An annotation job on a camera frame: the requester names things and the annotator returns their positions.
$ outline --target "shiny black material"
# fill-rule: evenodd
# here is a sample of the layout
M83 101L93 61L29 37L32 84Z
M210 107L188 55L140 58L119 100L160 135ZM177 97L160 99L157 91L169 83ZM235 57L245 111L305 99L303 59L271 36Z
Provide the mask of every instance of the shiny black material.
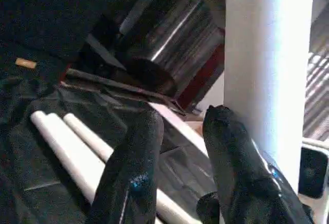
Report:
M200 198L196 212L203 224L219 224L220 203L217 192L211 192Z
M283 174L230 109L211 106L203 133L226 224L312 223Z
M86 224L154 223L162 140L160 114L140 114L106 163Z

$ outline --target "black fabric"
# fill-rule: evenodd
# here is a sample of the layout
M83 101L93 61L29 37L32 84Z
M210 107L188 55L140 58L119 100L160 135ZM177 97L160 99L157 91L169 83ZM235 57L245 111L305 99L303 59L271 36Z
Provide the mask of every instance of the black fabric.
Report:
M15 64L17 58L36 62L35 69ZM0 36L0 79L7 77L23 77L42 79L49 83L58 83L65 72L67 62L48 53L27 48L19 43L1 41Z
M211 106L203 133L225 223L312 223L283 174L262 157L230 109Z
M86 224L154 223L162 117L142 113L107 161Z
M0 0L0 37L73 60L110 0Z

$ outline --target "white cylinder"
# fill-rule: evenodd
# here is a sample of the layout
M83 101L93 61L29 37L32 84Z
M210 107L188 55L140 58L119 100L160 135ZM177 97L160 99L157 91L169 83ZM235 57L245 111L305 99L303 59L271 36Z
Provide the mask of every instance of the white cylinder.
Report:
M107 162L113 149L74 114L66 114L65 123L104 161Z
M226 0L224 105L298 189L313 0Z
M43 138L68 171L86 199L92 203L104 163L56 115L46 116L42 111L31 115Z
M169 224L202 224L194 219L163 191L157 189L156 211Z

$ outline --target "red panel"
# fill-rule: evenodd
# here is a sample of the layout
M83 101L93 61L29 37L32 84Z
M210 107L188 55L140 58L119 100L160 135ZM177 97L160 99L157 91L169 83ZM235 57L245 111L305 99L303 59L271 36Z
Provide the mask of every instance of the red panel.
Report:
M193 99L197 96L199 90L207 83L208 79L215 72L220 64L224 63L225 51L224 44L219 45L209 60L197 72L190 84L178 97L177 102L182 108L187 108Z

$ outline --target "white rod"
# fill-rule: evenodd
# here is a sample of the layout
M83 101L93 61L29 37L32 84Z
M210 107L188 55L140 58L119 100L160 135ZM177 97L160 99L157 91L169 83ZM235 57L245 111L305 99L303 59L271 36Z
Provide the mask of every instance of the white rod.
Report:
M66 114L64 122L102 159L107 162L113 149L74 114Z
M313 0L226 0L224 105L297 192Z
M61 161L86 199L92 203L104 163L56 115L42 111L31 115L31 121Z
M193 130L180 117L172 112L167 106L149 102L149 105L157 110L174 128L176 128L185 138L187 138L195 147L197 147L206 157L208 157L207 148L204 139Z
M65 115L64 121L104 162L107 162L113 153L113 149L104 140L100 139L73 114ZM157 189L156 208L161 217L170 224L201 224L200 221L192 218L160 189Z

